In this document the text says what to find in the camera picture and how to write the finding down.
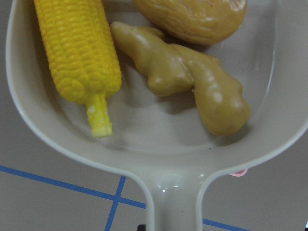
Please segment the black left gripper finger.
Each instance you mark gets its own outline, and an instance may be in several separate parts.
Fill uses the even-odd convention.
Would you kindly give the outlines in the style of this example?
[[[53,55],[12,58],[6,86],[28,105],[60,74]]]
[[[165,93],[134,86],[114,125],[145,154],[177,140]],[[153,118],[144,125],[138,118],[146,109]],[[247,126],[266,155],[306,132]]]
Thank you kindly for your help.
[[[138,225],[137,231],[146,231],[146,225],[145,224]]]

